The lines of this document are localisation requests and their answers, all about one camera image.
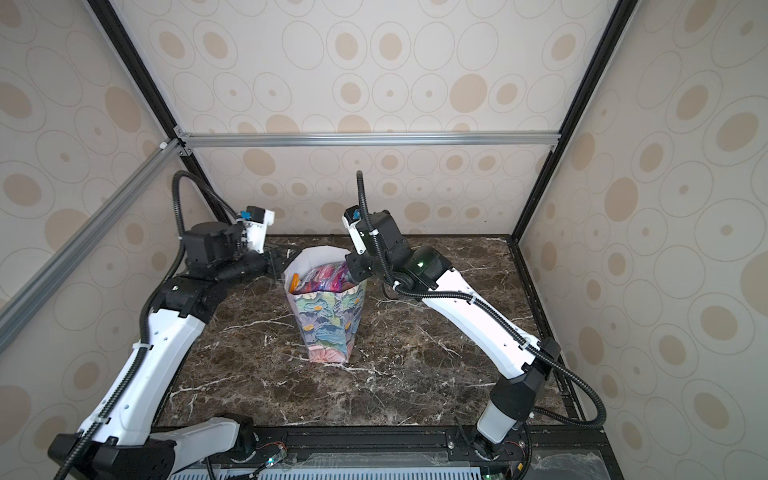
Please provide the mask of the black right corner post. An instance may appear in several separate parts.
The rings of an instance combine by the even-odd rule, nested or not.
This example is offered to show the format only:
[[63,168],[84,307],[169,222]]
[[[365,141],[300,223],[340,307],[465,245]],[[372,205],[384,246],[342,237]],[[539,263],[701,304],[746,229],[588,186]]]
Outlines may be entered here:
[[620,0],[616,2],[606,28],[599,38],[594,54],[587,65],[586,72],[575,91],[575,96],[564,117],[559,130],[560,137],[558,143],[546,157],[542,169],[536,178],[536,182],[533,185],[533,189],[521,212],[520,218],[508,238],[508,245],[510,247],[518,245],[527,230],[532,217],[564,156],[565,150],[571,143],[589,102],[619,45],[622,35],[624,34],[627,25],[631,22],[638,4],[638,0]]

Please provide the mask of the silver aluminium rail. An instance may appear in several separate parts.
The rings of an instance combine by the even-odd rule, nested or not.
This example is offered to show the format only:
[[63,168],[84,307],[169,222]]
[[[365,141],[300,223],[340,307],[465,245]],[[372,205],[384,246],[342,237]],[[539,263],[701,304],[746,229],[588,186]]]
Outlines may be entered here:
[[64,281],[113,228],[173,157],[181,141],[168,139],[90,216],[1,310],[1,349],[6,350]]
[[379,132],[379,133],[184,133],[181,140],[191,148],[272,147],[405,147],[556,145],[557,131],[488,132]]

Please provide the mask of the white floral paper bag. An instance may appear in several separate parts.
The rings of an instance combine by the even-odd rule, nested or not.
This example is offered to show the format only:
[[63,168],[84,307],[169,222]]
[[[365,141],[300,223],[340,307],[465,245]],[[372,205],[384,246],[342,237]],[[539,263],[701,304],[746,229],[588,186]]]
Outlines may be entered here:
[[299,334],[314,363],[347,362],[354,348],[364,306],[366,283],[341,293],[314,292],[293,295],[289,292],[294,274],[306,274],[313,268],[345,262],[348,250],[333,246],[303,249],[284,271],[284,289],[294,314]]

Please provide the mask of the silver left aluminium rail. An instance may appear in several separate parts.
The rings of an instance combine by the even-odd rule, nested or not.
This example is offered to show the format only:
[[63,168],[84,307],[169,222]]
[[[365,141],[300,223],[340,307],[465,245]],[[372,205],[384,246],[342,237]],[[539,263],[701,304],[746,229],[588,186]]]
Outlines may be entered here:
[[1,310],[1,349],[6,350],[64,281],[113,228],[173,157],[181,141],[168,139],[90,216]]

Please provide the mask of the silver rear aluminium rail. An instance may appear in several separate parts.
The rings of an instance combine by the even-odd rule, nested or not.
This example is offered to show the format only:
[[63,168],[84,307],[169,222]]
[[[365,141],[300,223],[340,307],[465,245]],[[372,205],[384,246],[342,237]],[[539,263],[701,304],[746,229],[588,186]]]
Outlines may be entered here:
[[272,147],[405,147],[556,145],[557,131],[488,132],[379,132],[379,133],[184,133],[181,140],[191,148]]

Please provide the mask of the black corner post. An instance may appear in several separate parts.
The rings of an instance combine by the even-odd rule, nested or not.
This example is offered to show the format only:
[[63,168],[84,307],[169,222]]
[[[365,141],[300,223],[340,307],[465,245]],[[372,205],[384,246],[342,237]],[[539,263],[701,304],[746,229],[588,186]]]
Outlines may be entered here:
[[214,218],[222,223],[231,224],[231,216],[212,195],[213,187],[207,174],[192,149],[187,147],[182,139],[182,129],[166,100],[166,96],[161,91],[142,54],[137,49],[137,45],[120,19],[118,10],[111,1],[87,0],[84,1],[84,5],[93,13],[97,26],[105,34],[107,41],[116,52],[163,133],[167,138],[180,142],[182,146],[180,159],[184,168],[198,177],[209,189],[209,191],[201,189],[199,191]]
[[624,34],[627,25],[631,22],[638,4],[638,0],[620,0],[616,2],[606,28],[599,38],[594,54],[587,65],[586,72],[575,91],[575,96],[564,117],[559,130],[560,137],[558,143],[546,157],[542,169],[536,178],[536,182],[533,185],[533,189],[521,212],[520,218],[508,238],[508,245],[510,247],[518,245],[527,230],[532,217],[564,156],[565,150],[571,143],[589,102],[619,45],[622,35]]

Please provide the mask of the pink candy packet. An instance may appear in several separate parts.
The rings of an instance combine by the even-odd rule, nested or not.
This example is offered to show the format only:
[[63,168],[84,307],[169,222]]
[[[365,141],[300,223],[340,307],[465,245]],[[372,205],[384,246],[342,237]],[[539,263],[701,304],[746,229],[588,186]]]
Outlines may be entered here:
[[314,292],[341,293],[355,285],[347,264],[335,262],[317,266],[306,274],[294,274],[289,292],[293,295]]

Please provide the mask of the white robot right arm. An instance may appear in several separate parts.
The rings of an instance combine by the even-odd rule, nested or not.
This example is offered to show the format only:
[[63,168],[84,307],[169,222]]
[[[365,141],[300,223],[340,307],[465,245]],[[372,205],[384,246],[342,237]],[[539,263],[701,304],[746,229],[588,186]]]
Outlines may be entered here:
[[500,378],[476,423],[475,442],[490,448],[500,445],[526,422],[552,372],[536,352],[552,358],[559,346],[514,325],[436,249],[412,248],[389,213],[363,218],[355,205],[344,212],[342,222],[355,249],[346,256],[355,281],[376,276],[399,295],[421,301],[450,320],[496,366]]

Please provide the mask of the black left corner post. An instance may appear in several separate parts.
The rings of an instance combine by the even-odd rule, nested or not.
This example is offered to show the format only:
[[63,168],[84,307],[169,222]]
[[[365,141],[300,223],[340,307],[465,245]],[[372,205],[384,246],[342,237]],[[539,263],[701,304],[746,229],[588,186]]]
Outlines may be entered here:
[[201,189],[199,191],[214,218],[222,223],[231,224],[231,216],[212,195],[213,187],[207,174],[192,149],[187,147],[182,139],[182,129],[166,100],[166,96],[161,91],[142,54],[137,49],[137,45],[120,19],[118,10],[111,1],[87,0],[84,1],[84,5],[93,13],[97,26],[105,34],[107,41],[116,52],[163,133],[167,138],[180,142],[182,146],[180,159],[184,168],[198,177],[209,189],[209,191]]

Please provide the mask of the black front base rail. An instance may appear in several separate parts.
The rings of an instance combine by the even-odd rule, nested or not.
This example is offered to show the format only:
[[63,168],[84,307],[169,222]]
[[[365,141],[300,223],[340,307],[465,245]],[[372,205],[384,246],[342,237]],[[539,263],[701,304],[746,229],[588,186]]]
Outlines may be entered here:
[[495,458],[468,426],[258,427],[251,457],[214,454],[174,479],[620,479],[601,430],[533,425],[508,434]]

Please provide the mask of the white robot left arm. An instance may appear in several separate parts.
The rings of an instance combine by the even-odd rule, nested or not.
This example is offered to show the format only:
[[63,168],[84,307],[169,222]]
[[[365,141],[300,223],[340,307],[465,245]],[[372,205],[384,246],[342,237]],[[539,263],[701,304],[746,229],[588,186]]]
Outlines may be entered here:
[[246,460],[251,420],[223,415],[156,433],[155,416],[176,373],[230,289],[276,272],[265,250],[270,210],[242,212],[232,225],[198,224],[179,233],[177,256],[140,312],[140,339],[107,394],[73,434],[59,434],[48,456],[56,478],[167,479],[212,455]]

